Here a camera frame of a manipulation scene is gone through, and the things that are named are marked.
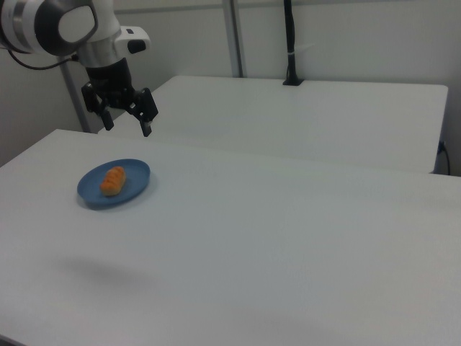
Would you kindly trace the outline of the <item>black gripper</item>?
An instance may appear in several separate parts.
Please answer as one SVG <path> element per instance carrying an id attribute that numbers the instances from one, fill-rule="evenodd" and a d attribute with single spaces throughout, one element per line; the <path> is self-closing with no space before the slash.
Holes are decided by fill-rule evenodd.
<path id="1" fill-rule="evenodd" d="M 108 107 L 126 109 L 140 123 L 143 136 L 149 137 L 158 108 L 149 88 L 133 88 L 127 59 L 109 66 L 86 68 L 86 72 L 89 82 L 81 88 L 84 103 L 88 112 L 100 117 L 105 130 L 114 127 Z"/>

